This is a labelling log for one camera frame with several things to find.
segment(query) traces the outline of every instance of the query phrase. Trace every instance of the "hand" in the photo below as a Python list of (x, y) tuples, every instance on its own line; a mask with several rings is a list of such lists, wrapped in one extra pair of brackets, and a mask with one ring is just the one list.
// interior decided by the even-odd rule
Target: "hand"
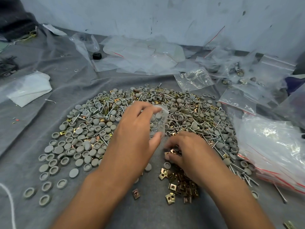
[(149, 139), (150, 119), (160, 110), (143, 101), (125, 110), (98, 168), (111, 176), (114, 185), (127, 191), (147, 166), (162, 138), (158, 132)]
[(182, 156), (169, 153), (165, 159), (180, 166), (186, 175), (201, 187), (206, 187), (207, 179), (211, 173), (223, 170), (227, 172), (226, 165), (219, 155), (205, 142), (203, 138), (192, 133), (181, 131), (176, 136), (170, 137), (165, 148), (169, 149), (178, 145)]

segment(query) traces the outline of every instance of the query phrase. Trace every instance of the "person's right hand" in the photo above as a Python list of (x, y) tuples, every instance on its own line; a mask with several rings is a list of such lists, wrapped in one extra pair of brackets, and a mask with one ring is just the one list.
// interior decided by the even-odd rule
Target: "person's right hand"
[(192, 132), (180, 131), (170, 137), (164, 147), (169, 149), (175, 145), (179, 146), (182, 156), (169, 153), (165, 159), (180, 166), (186, 175), (201, 187), (206, 186), (207, 179), (210, 179), (213, 173), (228, 171), (210, 145)]

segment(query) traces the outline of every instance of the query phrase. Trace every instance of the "forearm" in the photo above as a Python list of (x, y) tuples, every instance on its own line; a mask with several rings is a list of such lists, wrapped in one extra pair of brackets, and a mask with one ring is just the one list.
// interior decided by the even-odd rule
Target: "forearm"
[(86, 177), (71, 203), (51, 229), (101, 229), (107, 224), (117, 204), (124, 197), (107, 176), (94, 172)]
[(205, 189), (214, 200), (228, 228), (274, 229), (247, 185), (227, 167), (205, 177)]

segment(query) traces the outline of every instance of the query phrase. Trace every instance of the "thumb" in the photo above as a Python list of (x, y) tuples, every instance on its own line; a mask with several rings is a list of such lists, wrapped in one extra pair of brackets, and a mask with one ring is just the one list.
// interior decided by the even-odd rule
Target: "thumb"
[(183, 160), (182, 157), (177, 154), (166, 154), (165, 159), (169, 160), (172, 163), (175, 163), (176, 165), (180, 166), (183, 169)]
[(159, 146), (162, 139), (162, 132), (157, 132), (153, 138), (149, 140), (149, 150), (153, 154), (157, 147)]

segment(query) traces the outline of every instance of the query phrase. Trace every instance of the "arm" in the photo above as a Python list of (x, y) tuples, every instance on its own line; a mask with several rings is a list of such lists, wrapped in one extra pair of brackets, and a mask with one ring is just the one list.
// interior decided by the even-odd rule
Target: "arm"
[(245, 182), (229, 171), (218, 154), (200, 136), (181, 131), (170, 137), (165, 147), (175, 145), (180, 147), (182, 157), (171, 153), (165, 159), (179, 165), (189, 178), (208, 192), (228, 228), (274, 229)]
[(149, 140), (150, 119), (160, 110), (142, 101), (125, 110), (100, 166), (86, 177), (51, 229), (106, 226), (112, 212), (160, 144), (162, 133), (156, 133)]

